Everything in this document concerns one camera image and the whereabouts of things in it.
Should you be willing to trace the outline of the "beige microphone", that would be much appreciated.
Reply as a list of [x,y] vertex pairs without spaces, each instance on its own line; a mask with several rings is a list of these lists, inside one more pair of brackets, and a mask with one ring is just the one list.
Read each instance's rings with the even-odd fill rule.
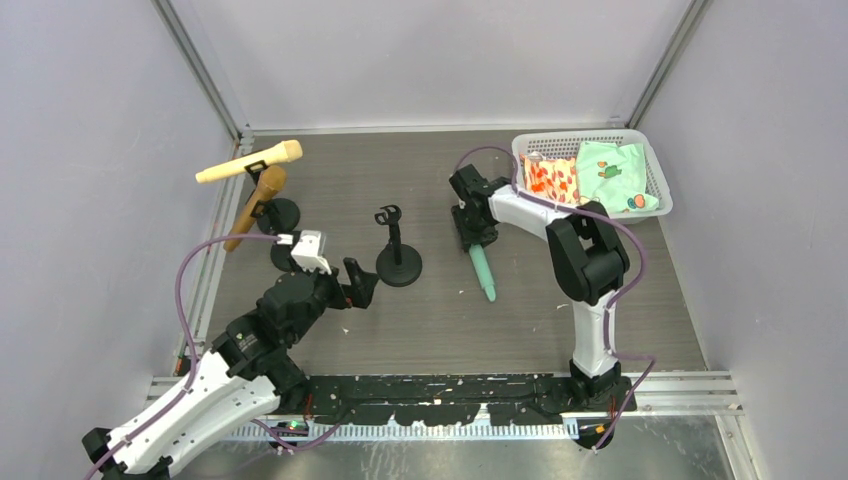
[[302,156],[303,148],[299,141],[285,140],[267,149],[201,170],[195,174],[195,181],[198,184],[211,183],[251,171],[254,165],[290,163]]

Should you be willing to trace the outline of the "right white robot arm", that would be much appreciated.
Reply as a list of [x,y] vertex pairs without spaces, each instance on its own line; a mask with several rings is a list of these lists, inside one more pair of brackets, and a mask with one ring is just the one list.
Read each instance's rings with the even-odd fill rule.
[[604,207],[591,201],[556,210],[505,177],[485,179],[472,165],[455,171],[449,183],[458,197],[451,214],[461,248],[489,300],[496,295],[484,249],[497,239],[498,225],[513,225],[547,243],[557,285],[572,302],[575,332],[570,375],[556,386],[550,405],[610,414],[629,407],[631,383],[613,353],[615,308],[610,302],[624,286],[630,261]]

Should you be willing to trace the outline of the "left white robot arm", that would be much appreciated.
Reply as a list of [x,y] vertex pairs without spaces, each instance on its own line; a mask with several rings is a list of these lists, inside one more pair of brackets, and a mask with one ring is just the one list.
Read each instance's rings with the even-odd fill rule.
[[309,381],[290,349],[327,310],[368,308],[380,280],[353,258],[343,263],[347,284],[336,268],[283,273],[142,413],[88,432],[82,443],[93,471],[104,479],[171,479],[248,421],[302,406]]

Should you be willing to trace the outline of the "mint green microphone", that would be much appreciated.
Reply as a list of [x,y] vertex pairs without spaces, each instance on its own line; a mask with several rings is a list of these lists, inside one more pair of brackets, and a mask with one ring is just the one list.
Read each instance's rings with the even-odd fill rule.
[[495,302],[497,298],[495,280],[484,248],[479,244],[471,245],[468,254],[486,299],[491,303]]

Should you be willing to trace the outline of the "black mic stand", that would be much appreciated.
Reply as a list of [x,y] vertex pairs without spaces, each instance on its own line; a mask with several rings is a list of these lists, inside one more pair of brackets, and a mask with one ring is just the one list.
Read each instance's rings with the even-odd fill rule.
[[265,208],[259,212],[254,211],[253,217],[257,219],[259,230],[263,234],[279,234],[285,231],[295,230],[301,219],[301,211],[298,205],[287,198],[272,198],[261,202]]
[[270,259],[278,270],[291,271],[294,269],[288,246],[273,244],[270,250]]
[[374,215],[378,225],[387,226],[389,240],[376,259],[376,271],[383,283],[391,287],[406,287],[414,283],[423,271],[419,252],[401,239],[399,222],[402,211],[397,205],[386,205]]

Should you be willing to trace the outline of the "gold microphone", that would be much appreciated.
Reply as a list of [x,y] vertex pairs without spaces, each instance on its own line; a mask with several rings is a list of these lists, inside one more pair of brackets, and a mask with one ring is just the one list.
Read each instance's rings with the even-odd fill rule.
[[232,252],[240,245],[242,235],[250,231],[263,214],[267,203],[284,187],[287,173],[282,167],[271,165],[262,169],[255,180],[251,196],[232,225],[230,239],[224,242],[223,248],[226,252]]

